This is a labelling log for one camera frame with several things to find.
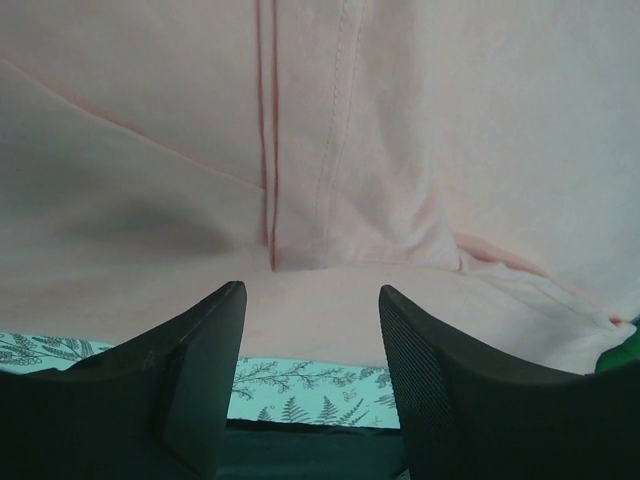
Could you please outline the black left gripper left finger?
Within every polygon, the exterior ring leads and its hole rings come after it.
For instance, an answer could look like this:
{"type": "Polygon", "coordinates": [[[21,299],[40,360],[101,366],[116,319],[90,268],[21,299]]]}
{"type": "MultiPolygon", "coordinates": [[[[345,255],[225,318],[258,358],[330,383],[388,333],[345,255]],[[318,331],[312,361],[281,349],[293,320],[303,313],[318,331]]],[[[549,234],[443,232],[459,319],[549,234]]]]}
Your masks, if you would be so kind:
{"type": "Polygon", "coordinates": [[[2,477],[214,478],[246,303],[232,281],[68,369],[3,373],[2,477]]]}

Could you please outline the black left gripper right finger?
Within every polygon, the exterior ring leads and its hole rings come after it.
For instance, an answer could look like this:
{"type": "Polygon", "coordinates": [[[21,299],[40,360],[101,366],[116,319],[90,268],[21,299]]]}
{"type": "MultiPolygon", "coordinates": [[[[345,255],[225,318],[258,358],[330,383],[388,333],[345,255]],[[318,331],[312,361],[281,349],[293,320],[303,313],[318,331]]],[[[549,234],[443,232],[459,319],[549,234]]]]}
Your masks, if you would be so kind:
{"type": "Polygon", "coordinates": [[[493,348],[391,286],[384,349],[414,479],[635,479],[639,366],[577,375],[493,348]]]}

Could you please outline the salmon pink t shirt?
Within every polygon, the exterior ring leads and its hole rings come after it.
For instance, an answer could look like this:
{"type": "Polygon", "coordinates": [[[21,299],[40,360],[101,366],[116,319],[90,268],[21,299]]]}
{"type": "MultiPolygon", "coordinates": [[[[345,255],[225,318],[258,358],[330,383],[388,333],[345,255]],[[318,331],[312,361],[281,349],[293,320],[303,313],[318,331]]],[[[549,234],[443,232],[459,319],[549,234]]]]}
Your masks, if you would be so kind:
{"type": "Polygon", "coordinates": [[[249,356],[380,365],[389,284],[589,373],[639,312],[635,1],[5,1],[1,327],[222,284],[249,356]]]}

